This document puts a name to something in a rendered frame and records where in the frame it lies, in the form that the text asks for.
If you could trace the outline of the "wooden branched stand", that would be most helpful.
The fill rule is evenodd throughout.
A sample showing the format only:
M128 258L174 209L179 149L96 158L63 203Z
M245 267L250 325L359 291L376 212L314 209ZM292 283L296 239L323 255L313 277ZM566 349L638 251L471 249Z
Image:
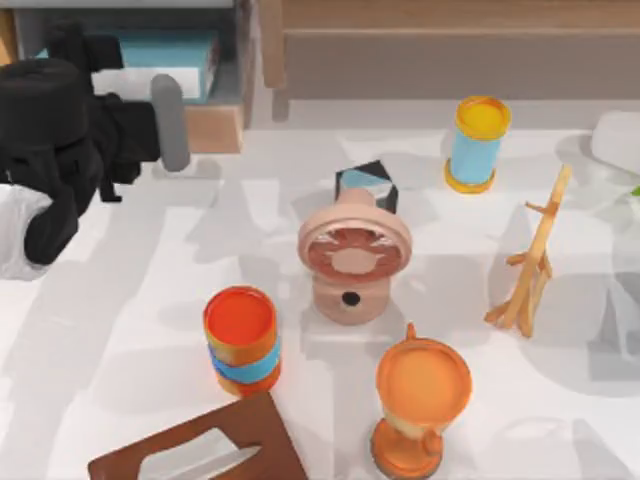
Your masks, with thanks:
M570 166L561 167L544 206L525 203L526 208L540 214L540 221L529 248L506 258L507 265L521 267L519 277L510 298L486 313L486 323L505 329L517 324L522 336L532 336L539 302L548 281L553 276L547 243L571 174Z

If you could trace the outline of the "black and blue cube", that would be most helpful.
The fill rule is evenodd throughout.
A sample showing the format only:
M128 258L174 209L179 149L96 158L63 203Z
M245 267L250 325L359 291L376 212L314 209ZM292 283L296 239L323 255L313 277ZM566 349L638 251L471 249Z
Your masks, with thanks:
M367 190L378 207L392 214L397 212L399 191L380 160L338 171L335 174L334 198L338 199L343 190L350 188Z

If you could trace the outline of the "brown wooden board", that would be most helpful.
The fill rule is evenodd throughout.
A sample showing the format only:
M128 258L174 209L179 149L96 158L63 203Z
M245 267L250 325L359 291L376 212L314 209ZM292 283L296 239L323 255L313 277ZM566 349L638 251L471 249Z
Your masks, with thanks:
M90 480L138 480L148 457L182 447L219 430L239 450L258 451L220 473L199 480L309 480L272 396L258 393L147 436L91 460Z

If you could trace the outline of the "wooden open cupboard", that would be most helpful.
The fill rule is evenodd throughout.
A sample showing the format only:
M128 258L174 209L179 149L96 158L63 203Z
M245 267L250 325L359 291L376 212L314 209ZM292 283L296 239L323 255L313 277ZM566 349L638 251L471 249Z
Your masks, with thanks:
M440 125L492 95L518 125L640 107L640 0L255 0L270 118Z

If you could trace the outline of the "pink desk fan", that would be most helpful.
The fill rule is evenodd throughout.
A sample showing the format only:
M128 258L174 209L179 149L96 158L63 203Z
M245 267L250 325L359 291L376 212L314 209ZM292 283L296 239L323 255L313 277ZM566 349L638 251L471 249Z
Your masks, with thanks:
M412 236L368 190L349 188L302 224L297 251L312 273L316 309L338 324L355 326L386 310L391 279L411 258Z

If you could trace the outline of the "yellow and blue can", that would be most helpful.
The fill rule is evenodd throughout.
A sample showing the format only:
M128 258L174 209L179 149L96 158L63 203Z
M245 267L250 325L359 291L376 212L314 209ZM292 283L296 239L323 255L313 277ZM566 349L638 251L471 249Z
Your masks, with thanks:
M480 194L492 186L501 141L510 124L509 108L495 97L471 96L458 104L451 155L444 167L452 189Z

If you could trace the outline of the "orange trophy cup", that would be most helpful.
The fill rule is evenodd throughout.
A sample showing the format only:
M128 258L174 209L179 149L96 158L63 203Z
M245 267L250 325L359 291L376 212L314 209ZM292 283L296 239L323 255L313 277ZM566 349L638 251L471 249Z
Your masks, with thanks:
M378 469L390 480L426 480L443 457L443 431L466 408L472 377L463 357L419 337L412 323L376 370L383 417L370 440Z

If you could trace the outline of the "white rounded object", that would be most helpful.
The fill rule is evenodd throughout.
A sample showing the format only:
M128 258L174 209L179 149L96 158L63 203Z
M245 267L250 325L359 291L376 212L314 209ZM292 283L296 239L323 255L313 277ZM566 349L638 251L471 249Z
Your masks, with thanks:
M640 175L640 112L604 113L593 129L591 151L606 164Z

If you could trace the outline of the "orange and blue can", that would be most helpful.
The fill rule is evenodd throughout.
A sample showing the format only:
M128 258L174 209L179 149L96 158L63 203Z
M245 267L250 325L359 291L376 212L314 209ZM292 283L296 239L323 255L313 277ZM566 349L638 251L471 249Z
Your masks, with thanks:
M277 311L270 298L248 285L216 293L203 312L211 363L228 393L246 397L270 390L281 373Z

